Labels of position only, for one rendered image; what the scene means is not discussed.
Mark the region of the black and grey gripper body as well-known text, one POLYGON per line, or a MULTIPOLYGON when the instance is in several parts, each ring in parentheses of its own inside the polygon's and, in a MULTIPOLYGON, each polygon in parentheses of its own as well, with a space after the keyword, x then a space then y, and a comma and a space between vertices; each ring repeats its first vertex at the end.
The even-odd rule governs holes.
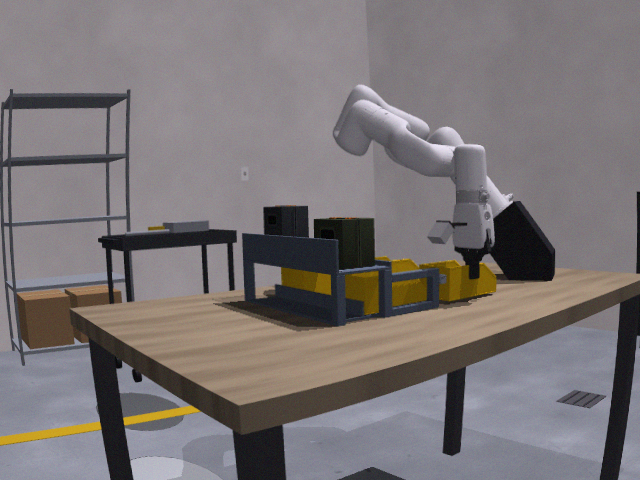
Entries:
POLYGON ((467 226, 454 226, 453 244, 460 248, 481 249, 488 231, 490 246, 495 243, 494 222, 491 206, 486 203, 456 203, 453 223, 467 223, 467 226), (478 213, 478 216, 475 216, 478 213), (487 215, 486 215, 487 214, 487 215), (492 238, 492 241, 491 241, 492 238))

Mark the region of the olive green tool case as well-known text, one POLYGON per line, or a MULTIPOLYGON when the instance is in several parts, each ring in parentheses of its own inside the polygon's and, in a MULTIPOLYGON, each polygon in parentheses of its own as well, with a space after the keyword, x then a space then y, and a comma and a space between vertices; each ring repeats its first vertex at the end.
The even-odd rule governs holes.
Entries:
POLYGON ((374 218, 314 219, 314 238, 338 240, 339 269, 375 266, 374 218))

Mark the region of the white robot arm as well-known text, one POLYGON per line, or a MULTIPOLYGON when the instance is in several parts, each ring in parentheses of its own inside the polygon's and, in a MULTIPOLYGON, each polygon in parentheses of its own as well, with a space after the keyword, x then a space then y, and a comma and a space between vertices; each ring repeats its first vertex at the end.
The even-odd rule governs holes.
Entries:
MULTIPOLYGON (((513 194, 501 194, 487 176, 483 146, 462 145, 460 135, 450 127, 439 128, 427 140, 429 133, 424 121, 388 105, 372 89, 357 85, 343 107, 333 137, 352 155, 363 156, 374 140, 402 166, 424 176, 450 177, 456 185, 456 203, 488 201, 493 218, 513 202, 510 201, 513 194)), ((436 221, 427 237, 432 243, 446 244, 454 226, 467 226, 467 223, 436 221)))

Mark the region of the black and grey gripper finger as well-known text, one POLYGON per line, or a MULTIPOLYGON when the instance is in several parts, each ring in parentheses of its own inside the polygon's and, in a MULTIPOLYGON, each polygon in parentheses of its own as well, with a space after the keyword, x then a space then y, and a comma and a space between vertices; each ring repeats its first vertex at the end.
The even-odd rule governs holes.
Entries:
POLYGON ((465 261, 465 265, 469 265, 469 262, 471 262, 472 249, 455 247, 454 250, 458 253, 461 253, 461 255, 463 256, 463 260, 465 261))
POLYGON ((482 249, 472 249, 471 262, 469 262, 469 279, 478 279, 480 277, 480 261, 486 254, 491 253, 491 246, 486 229, 486 241, 482 249))

